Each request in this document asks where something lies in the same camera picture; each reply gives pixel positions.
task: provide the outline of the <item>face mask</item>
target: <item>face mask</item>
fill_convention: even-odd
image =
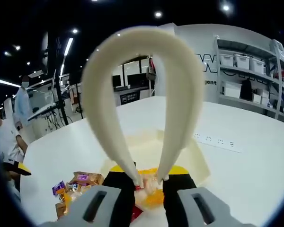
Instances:
[[[28,83],[28,82],[22,82],[22,87],[27,88],[27,87],[28,87],[28,85],[29,85],[29,83]]]

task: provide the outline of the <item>dark ceiling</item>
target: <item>dark ceiling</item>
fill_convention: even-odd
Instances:
[[[234,11],[221,11],[225,2]],[[154,12],[163,17],[157,19]],[[284,45],[284,1],[267,0],[2,0],[0,1],[0,79],[20,84],[20,75],[40,70],[40,49],[46,31],[59,34],[62,49],[74,37],[64,72],[76,71],[112,33],[131,26],[173,22],[227,24],[243,27],[277,39]],[[71,30],[77,28],[74,35]],[[13,45],[20,45],[19,51]],[[12,56],[5,56],[8,51]],[[44,79],[34,79],[33,83]],[[17,92],[0,85],[0,101]]]

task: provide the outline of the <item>white curved handle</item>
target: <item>white curved handle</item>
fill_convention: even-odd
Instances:
[[[84,69],[84,111],[107,155],[135,185],[141,185],[117,118],[111,72],[118,64],[136,57],[136,53],[160,56],[167,76],[165,134],[158,168],[160,182],[168,176],[195,128],[203,101],[202,68],[183,41],[161,29],[141,26],[118,33],[121,35],[110,36],[98,52],[93,52]]]

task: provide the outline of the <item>power strip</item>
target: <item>power strip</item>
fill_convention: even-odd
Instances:
[[[238,153],[243,153],[243,150],[232,140],[225,140],[222,138],[212,137],[205,134],[194,133],[194,139],[203,144],[207,144],[213,147],[222,148]]]

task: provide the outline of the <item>shelf unit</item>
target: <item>shelf unit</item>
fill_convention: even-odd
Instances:
[[[282,93],[284,92],[284,85],[282,82],[282,76],[281,76],[281,69],[284,69],[284,61],[280,59],[278,54],[275,54],[269,50],[265,50],[259,46],[248,44],[248,43],[241,43],[238,41],[233,40],[227,40],[227,39],[220,39],[219,37],[215,38],[214,41],[215,50],[217,54],[217,97],[224,100],[231,100],[234,102],[240,102],[245,103],[250,106],[256,106],[258,108],[261,108],[263,110],[267,110],[270,112],[273,112],[275,114],[275,119],[278,119],[279,116],[284,117],[284,113],[280,112],[280,106],[281,106],[281,100],[282,100]],[[266,74],[270,75],[270,62],[276,64],[278,69],[278,79],[274,79],[270,76],[266,76],[264,74],[259,74],[256,72],[253,72],[251,70],[241,69],[238,67],[230,67],[220,64],[220,51],[232,51],[232,52],[240,52],[244,54],[250,54],[256,57],[259,57],[261,59],[265,59],[266,63]],[[278,91],[278,100],[277,100],[277,107],[276,109],[269,108],[267,106],[253,103],[248,100],[240,99],[240,98],[234,98],[229,97],[220,94],[221,84],[222,84],[222,78],[221,78],[221,70],[223,71],[232,71],[235,73],[245,74],[247,76],[262,80],[267,82],[268,86],[273,86]]]

